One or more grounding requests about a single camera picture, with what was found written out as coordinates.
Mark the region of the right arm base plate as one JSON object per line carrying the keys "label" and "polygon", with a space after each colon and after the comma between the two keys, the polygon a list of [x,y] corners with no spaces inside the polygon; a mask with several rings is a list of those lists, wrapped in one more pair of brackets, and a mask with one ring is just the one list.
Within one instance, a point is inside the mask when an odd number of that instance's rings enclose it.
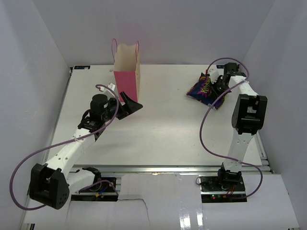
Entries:
{"label": "right arm base plate", "polygon": [[221,185],[217,176],[198,176],[195,183],[200,187],[203,204],[247,202],[243,178],[236,185]]}

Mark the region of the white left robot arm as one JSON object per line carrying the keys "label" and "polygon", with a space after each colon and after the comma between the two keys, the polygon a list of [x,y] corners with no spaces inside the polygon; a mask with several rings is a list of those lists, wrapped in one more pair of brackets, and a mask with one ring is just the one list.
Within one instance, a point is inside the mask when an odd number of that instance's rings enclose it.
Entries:
{"label": "white left robot arm", "polygon": [[115,118],[121,120],[142,109],[143,105],[125,92],[120,96],[124,104],[116,96],[108,98],[105,94],[96,94],[92,97],[90,108],[83,114],[72,139],[43,165],[36,164],[32,168],[29,186],[32,200],[60,209],[71,194],[83,189],[97,191],[101,187],[99,173],[94,168],[82,168],[74,174],[71,169]]}

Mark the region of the purple nut snack bag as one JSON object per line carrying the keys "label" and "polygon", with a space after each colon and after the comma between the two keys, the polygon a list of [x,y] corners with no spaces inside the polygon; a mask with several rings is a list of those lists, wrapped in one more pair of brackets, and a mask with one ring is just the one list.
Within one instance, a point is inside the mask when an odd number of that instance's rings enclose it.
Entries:
{"label": "purple nut snack bag", "polygon": [[207,81],[206,74],[202,72],[198,81],[188,90],[186,96],[190,96],[207,106],[211,106],[220,95],[216,95],[212,91],[212,85]]}

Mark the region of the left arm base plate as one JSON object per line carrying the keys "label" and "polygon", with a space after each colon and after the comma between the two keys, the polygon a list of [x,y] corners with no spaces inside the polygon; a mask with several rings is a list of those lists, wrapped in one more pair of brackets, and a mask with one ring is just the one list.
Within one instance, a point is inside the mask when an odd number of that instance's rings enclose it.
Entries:
{"label": "left arm base plate", "polygon": [[71,201],[116,202],[118,200],[118,195],[113,187],[115,187],[116,191],[119,193],[121,179],[116,177],[105,177],[102,178],[102,180],[108,180],[109,183],[102,182],[87,190],[76,192],[71,196]]}

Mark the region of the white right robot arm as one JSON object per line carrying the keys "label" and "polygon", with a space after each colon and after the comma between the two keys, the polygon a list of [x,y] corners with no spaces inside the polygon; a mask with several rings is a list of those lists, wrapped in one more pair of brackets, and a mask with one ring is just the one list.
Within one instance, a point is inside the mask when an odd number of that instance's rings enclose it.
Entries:
{"label": "white right robot arm", "polygon": [[240,183],[242,161],[248,145],[264,124],[268,99],[266,96],[258,95],[245,78],[245,74],[239,70],[239,65],[230,62],[224,65],[224,74],[212,80],[212,91],[215,97],[219,97],[226,90],[239,84],[233,88],[238,92],[231,118],[234,128],[233,138],[227,158],[222,163],[216,179],[217,187],[222,191],[228,191]]}

